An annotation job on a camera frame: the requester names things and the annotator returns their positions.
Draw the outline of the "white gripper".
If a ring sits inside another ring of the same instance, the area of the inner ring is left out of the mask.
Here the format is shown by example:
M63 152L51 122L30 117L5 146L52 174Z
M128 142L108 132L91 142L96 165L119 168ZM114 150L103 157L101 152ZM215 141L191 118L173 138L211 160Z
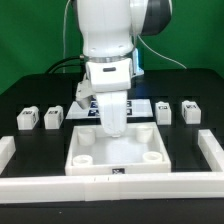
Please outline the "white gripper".
M110 63L86 63L87 77L96 99L104 132L112 137L121 136L127 125L127 90L131 88L132 60Z

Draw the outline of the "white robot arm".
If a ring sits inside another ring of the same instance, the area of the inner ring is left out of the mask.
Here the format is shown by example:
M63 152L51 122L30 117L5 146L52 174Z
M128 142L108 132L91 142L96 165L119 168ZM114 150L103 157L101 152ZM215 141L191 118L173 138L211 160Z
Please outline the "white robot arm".
M140 34L157 35L172 17L172 0L73 0L83 37L85 75L78 101L94 96L106 134L120 136L127 123L131 53Z

